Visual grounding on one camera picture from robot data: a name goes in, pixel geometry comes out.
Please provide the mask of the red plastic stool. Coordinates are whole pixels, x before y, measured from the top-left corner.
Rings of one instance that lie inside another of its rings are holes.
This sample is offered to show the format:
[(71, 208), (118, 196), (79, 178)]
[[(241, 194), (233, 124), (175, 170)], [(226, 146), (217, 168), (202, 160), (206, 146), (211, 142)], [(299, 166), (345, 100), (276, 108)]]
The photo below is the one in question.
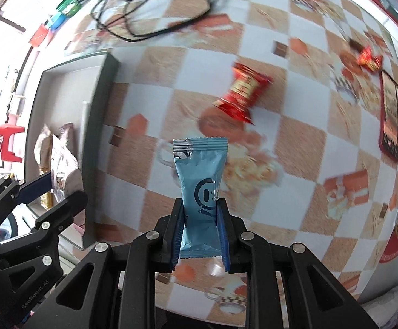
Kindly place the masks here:
[(25, 132), (25, 127), (17, 124), (18, 117), (14, 114), (9, 114), (9, 119), (0, 125), (0, 159), (3, 162), (22, 163), (23, 158), (18, 157), (10, 148), (10, 140), (15, 134)]

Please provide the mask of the red gold chinese candy packet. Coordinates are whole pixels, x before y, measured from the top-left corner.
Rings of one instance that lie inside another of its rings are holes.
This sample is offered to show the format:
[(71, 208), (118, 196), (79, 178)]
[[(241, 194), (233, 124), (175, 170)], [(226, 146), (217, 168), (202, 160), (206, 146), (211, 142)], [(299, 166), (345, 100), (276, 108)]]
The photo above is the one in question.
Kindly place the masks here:
[(242, 63), (232, 66), (234, 81), (227, 93), (213, 103), (213, 106), (231, 118), (253, 124), (250, 109), (269, 88), (273, 79)]

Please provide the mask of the light blue snack packet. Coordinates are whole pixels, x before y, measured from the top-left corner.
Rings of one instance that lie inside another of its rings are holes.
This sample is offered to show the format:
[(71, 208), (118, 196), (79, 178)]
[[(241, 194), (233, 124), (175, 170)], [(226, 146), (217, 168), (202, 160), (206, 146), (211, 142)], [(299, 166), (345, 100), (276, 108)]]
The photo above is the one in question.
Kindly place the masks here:
[(180, 181), (184, 225), (180, 258), (219, 256), (217, 200), (228, 152), (225, 137), (173, 141), (173, 158)]

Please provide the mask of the white tray with green rim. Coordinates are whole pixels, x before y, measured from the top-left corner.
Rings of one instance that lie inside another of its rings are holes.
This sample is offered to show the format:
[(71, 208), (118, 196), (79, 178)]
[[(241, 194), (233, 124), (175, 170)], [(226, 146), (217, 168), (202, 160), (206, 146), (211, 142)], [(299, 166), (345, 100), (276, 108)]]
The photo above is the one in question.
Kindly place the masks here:
[(96, 168), (105, 108), (119, 63), (108, 52), (80, 56), (43, 70), (28, 99), (24, 178), (49, 175), (50, 191), (30, 203), (38, 216), (76, 190), (86, 207), (62, 235), (79, 249), (95, 241)]

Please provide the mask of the red cased smartphone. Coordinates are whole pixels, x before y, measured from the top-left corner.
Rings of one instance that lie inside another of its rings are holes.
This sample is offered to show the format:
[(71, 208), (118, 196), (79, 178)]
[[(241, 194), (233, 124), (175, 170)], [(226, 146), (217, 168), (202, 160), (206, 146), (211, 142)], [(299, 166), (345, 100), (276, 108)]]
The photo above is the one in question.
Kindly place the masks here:
[(398, 163), (398, 83), (380, 70), (381, 116), (379, 147), (393, 162)]

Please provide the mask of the red round mat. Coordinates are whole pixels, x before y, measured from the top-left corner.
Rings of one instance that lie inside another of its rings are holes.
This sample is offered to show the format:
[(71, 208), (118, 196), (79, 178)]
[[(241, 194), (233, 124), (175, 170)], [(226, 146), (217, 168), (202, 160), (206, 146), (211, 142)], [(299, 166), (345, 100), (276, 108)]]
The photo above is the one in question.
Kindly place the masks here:
[(379, 259), (380, 264), (388, 263), (398, 256), (398, 235), (392, 232), (386, 248)]

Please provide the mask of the brown snack packet in tray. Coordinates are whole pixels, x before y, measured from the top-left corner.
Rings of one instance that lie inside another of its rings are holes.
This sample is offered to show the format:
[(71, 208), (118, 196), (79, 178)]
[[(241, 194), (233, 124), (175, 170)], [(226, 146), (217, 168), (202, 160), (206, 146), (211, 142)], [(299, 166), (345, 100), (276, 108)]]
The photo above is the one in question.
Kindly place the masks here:
[(74, 127), (72, 123), (67, 123), (59, 129), (58, 136), (53, 135), (51, 177), (57, 203), (61, 203), (74, 192), (84, 190), (82, 173), (73, 150)]

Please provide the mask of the small red candy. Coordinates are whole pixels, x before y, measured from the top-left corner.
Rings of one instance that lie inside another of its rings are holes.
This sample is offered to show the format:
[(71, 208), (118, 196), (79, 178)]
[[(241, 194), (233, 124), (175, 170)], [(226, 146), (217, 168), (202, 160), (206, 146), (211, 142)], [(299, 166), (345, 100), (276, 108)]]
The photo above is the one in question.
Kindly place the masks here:
[(383, 55), (374, 53), (371, 47), (363, 48), (356, 58), (356, 63), (370, 73), (382, 70)]

